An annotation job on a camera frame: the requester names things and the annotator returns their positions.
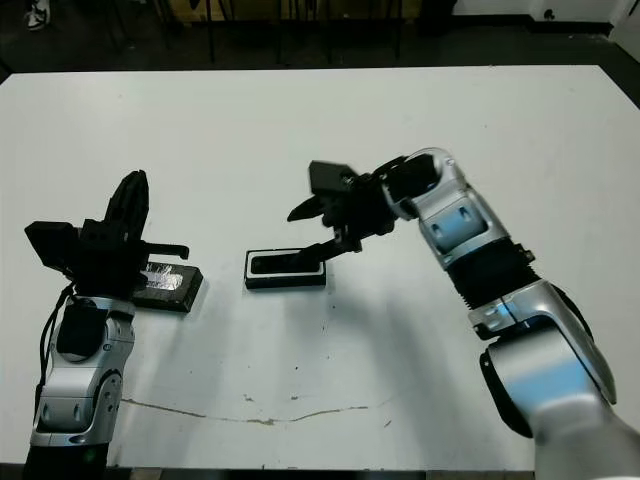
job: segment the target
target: crack line on table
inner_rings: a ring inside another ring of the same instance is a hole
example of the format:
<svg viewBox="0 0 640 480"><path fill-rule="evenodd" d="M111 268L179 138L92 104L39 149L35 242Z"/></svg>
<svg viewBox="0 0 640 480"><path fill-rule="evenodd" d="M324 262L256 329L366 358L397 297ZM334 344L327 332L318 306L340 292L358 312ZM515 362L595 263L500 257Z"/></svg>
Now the crack line on table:
<svg viewBox="0 0 640 480"><path fill-rule="evenodd" d="M347 412L349 410L369 410L371 408L379 408L379 407L382 407L383 405L389 403L390 401L394 400L396 397L398 397L402 393L404 393L404 392L396 393L395 395L392 395L391 397L389 397L385 401L380 402L380 403L378 403L377 405L374 405L374 406L360 405L360 406L345 407L345 408L333 408L333 409L330 409L330 410L319 410L317 412L307 413L306 415L302 415L301 417L296 417L296 418L267 418L266 420L263 420L263 419L260 419L260 418L242 419L242 418L229 418L229 417L212 417L212 416L209 416L209 415L202 415L200 413L189 412L187 410L178 410L176 408L163 407L162 405L155 405L153 403L138 402L137 400L133 400L132 398L123 398L121 401L124 402L124 403L131 404L131 405L137 405L139 407L152 408L152 409L155 409L155 410L161 410L163 412L177 413L179 415L187 415L189 417L208 418L208 419L217 420L217 421L220 421L220 422L256 423L258 425L264 425L266 427L273 427L276 423L295 423L295 422L300 422L302 420L307 420L307 419L312 418L312 417L317 417L317 416L320 416L320 415L330 415L330 414L334 414L334 413L342 413L342 412Z"/></svg>

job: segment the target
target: wall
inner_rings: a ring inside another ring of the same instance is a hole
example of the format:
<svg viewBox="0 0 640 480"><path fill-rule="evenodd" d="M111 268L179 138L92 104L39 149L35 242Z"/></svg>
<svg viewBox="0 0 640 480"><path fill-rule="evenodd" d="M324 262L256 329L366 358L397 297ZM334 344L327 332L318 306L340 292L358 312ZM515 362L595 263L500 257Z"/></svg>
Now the wall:
<svg viewBox="0 0 640 480"><path fill-rule="evenodd" d="M512 15L529 13L531 0L458 0L456 15Z"/></svg>
<svg viewBox="0 0 640 480"><path fill-rule="evenodd" d="M531 16L544 20L544 12L552 9L560 22L608 22L620 0L536 0L531 2Z"/></svg>
<svg viewBox="0 0 640 480"><path fill-rule="evenodd" d="M552 9L556 21L612 22L616 24L633 0L458 0L456 15L529 14L544 20Z"/></svg>

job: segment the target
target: dark floor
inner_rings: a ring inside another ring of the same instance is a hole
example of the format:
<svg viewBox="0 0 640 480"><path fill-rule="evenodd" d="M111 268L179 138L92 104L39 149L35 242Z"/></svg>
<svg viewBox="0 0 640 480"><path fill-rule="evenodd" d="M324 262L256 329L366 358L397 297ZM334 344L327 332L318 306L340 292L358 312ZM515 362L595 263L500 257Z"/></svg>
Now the dark floor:
<svg viewBox="0 0 640 480"><path fill-rule="evenodd" d="M174 28L165 46L150 5L118 0L130 41L113 15L107 29L104 0L51 0L53 24L41 32L24 28L24 0L0 0L0 59L16 72L79 70L194 70L274 68L359 68L390 66L598 64L640 106L640 64L604 35L532 33L526 26L456 27L438 37L402 27L396 58L396 30L384 23L333 22L282 27L216 24L215 63L209 58L203 25ZM116 51L108 32L122 46ZM328 41L332 45L331 63ZM0 81L7 74L0 66Z"/></svg>

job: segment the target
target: chair leg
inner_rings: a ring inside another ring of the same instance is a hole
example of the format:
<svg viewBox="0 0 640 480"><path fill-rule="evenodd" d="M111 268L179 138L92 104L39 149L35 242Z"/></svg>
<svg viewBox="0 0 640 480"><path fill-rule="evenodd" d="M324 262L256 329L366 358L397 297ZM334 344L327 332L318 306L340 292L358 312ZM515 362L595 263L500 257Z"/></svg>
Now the chair leg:
<svg viewBox="0 0 640 480"><path fill-rule="evenodd" d="M127 42L131 41L131 37L129 36L129 32L124 26L124 21L122 20L122 15L120 14L120 9L118 8L118 1L111 0L111 9L113 10L113 14L116 17L116 22L120 27L120 31L122 32L122 36L127 40Z"/></svg>
<svg viewBox="0 0 640 480"><path fill-rule="evenodd" d="M224 18L225 22L228 22L229 17L227 16L227 9L224 7L224 1L218 0L218 6L220 7L220 11L222 12L222 18Z"/></svg>
<svg viewBox="0 0 640 480"><path fill-rule="evenodd" d="M111 44L113 45L113 49L116 53L120 53L122 48L118 44L115 35L113 34L113 30L111 30L111 22L109 22L109 10L104 4L104 0L98 0L98 5L100 10L102 10L102 18L104 19L105 27L107 28L107 34L109 35L109 39L111 40Z"/></svg>
<svg viewBox="0 0 640 480"><path fill-rule="evenodd" d="M215 51L213 45L213 22L211 20L211 0L206 0L207 5L207 38L209 40L209 58L211 63L215 63Z"/></svg>
<svg viewBox="0 0 640 480"><path fill-rule="evenodd" d="M13 68L7 65L7 62L5 62L2 58L0 58L0 68L7 73L15 73Z"/></svg>
<svg viewBox="0 0 640 480"><path fill-rule="evenodd" d="M398 60L400 58L400 39L402 36L402 0L397 0L398 2L398 18L396 19L397 21L397 26L396 26L396 48L395 48L395 52L396 52L396 60Z"/></svg>
<svg viewBox="0 0 640 480"><path fill-rule="evenodd" d="M276 39L276 64L282 61L282 0L276 0L276 28L278 29Z"/></svg>
<svg viewBox="0 0 640 480"><path fill-rule="evenodd" d="M164 43L165 48L170 49L171 44L169 43L169 35L167 34L167 25L169 23L168 18L165 16L164 9L162 7L162 0L157 0L156 2L151 2L150 6L153 10L153 17L158 22L158 28L160 29L160 35L162 36L162 41Z"/></svg>
<svg viewBox="0 0 640 480"><path fill-rule="evenodd" d="M327 15L327 26L325 32L325 39L327 43L327 62L329 65L333 63L333 51L331 45L331 0L324 0L325 13Z"/></svg>

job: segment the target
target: black cable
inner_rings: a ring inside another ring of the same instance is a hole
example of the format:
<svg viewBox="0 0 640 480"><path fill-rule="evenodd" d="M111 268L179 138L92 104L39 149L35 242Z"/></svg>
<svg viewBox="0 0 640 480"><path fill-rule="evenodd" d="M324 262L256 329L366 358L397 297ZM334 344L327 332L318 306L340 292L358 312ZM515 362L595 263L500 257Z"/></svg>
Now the black cable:
<svg viewBox="0 0 640 480"><path fill-rule="evenodd" d="M36 404L34 407L33 418L35 420L36 415L38 414L38 404L40 403L40 395L42 394L42 387L44 387L44 383L47 380L47 365L49 364L49 345L51 343L51 338L53 337L53 332L56 327L56 319L58 318L58 312L64 305L64 302L67 300L67 297L73 295L73 287L74 282L71 282L67 285L62 292L60 292L60 296L58 297L58 301L56 302L56 306L49 315L47 322L44 324L44 328L42 329L42 335L40 336L40 381L36 385Z"/></svg>

